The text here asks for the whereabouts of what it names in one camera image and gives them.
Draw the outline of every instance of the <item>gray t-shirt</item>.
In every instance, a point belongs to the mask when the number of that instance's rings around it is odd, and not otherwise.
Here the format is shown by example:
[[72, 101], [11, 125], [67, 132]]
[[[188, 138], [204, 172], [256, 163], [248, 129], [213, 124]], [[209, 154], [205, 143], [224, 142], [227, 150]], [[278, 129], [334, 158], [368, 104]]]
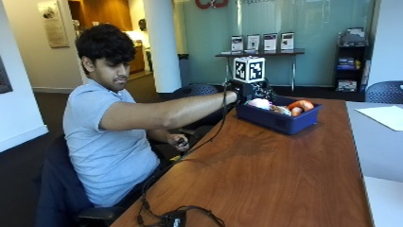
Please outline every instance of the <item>gray t-shirt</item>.
[[144, 130], [106, 131], [99, 127], [107, 109], [120, 101], [135, 102], [127, 90], [115, 93], [90, 79], [72, 92], [64, 111], [72, 164], [96, 207], [115, 205], [159, 165]]

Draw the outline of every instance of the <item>glass wall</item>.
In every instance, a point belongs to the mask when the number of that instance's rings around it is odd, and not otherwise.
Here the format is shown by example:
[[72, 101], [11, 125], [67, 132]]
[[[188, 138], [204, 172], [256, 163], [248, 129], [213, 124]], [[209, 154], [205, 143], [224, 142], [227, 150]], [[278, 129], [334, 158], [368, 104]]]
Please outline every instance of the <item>glass wall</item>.
[[[223, 83], [227, 59], [215, 57], [231, 49], [231, 36], [296, 33], [297, 86], [333, 86], [337, 39], [350, 27], [370, 33], [374, 0], [229, 0], [225, 8], [200, 9], [195, 1], [183, 6], [185, 39], [192, 62], [192, 82]], [[267, 58], [272, 84], [290, 85], [292, 58]]]

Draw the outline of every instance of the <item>small table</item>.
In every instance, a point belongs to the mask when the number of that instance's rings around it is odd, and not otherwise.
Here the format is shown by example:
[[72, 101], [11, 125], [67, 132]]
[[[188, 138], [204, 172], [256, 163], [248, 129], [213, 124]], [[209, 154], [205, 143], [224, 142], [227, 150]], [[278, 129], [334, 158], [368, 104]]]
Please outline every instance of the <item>small table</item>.
[[241, 57], [261, 57], [268, 58], [272, 56], [293, 56], [293, 75], [292, 75], [292, 90], [294, 90], [296, 86], [296, 70], [297, 70], [297, 55], [305, 54], [304, 48], [290, 49], [290, 50], [270, 50], [270, 51], [261, 51], [255, 54], [219, 54], [216, 57], [227, 57], [227, 77], [229, 72], [229, 59], [231, 58], [241, 58]]
[[403, 223], [403, 131], [394, 131], [357, 109], [398, 106], [346, 102], [376, 227]]

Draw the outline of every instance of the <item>young man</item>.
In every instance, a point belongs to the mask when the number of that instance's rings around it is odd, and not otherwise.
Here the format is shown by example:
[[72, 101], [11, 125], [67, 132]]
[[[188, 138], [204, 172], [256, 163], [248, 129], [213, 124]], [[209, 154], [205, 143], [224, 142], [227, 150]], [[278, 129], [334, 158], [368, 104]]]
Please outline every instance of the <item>young man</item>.
[[[96, 207], [112, 206], [155, 172], [160, 161], [148, 139], [180, 151], [183, 134], [171, 134], [221, 109], [224, 94], [161, 103], [136, 103], [126, 85], [135, 56], [130, 36], [114, 25], [87, 30], [76, 41], [88, 84], [72, 92], [63, 127], [72, 164]], [[228, 103], [237, 94], [227, 92]]]

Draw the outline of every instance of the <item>dark curly hair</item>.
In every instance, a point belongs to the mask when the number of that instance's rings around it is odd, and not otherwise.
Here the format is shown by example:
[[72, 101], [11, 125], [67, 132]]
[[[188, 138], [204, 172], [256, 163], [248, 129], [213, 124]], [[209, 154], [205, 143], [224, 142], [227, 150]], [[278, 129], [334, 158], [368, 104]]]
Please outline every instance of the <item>dark curly hair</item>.
[[135, 59], [135, 45], [130, 35], [112, 24], [102, 24], [86, 30], [76, 40], [79, 57], [87, 56], [95, 63], [106, 58], [114, 64]]

